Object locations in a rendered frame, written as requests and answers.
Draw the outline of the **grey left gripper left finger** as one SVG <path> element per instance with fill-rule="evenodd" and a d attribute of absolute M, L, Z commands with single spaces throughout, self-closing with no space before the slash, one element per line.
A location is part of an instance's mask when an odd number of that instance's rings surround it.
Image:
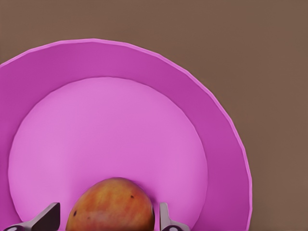
<path fill-rule="evenodd" d="M 61 223 L 60 203 L 51 203 L 33 219 L 13 224 L 2 231 L 58 231 Z"/>

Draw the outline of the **red yellow apple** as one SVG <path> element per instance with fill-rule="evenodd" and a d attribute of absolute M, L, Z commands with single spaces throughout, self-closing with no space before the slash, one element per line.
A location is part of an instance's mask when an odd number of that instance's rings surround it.
<path fill-rule="evenodd" d="M 154 231 L 154 223 L 147 193 L 128 179 L 109 178 L 80 196 L 65 231 Z"/>

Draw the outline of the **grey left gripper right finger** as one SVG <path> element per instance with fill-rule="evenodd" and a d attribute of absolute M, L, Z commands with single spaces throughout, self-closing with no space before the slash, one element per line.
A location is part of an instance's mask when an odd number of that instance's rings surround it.
<path fill-rule="evenodd" d="M 159 216 L 160 216 L 160 231 L 190 231 L 188 225 L 174 221 L 169 217 L 167 203 L 160 203 Z"/>

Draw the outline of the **pink plate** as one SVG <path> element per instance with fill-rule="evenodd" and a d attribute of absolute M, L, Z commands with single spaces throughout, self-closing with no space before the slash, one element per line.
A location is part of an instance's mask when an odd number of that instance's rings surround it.
<path fill-rule="evenodd" d="M 247 231 L 252 179 L 215 96 L 163 56 L 67 40 L 0 64 L 0 230 L 61 204 L 61 229 L 95 183 L 139 184 L 192 231 Z"/>

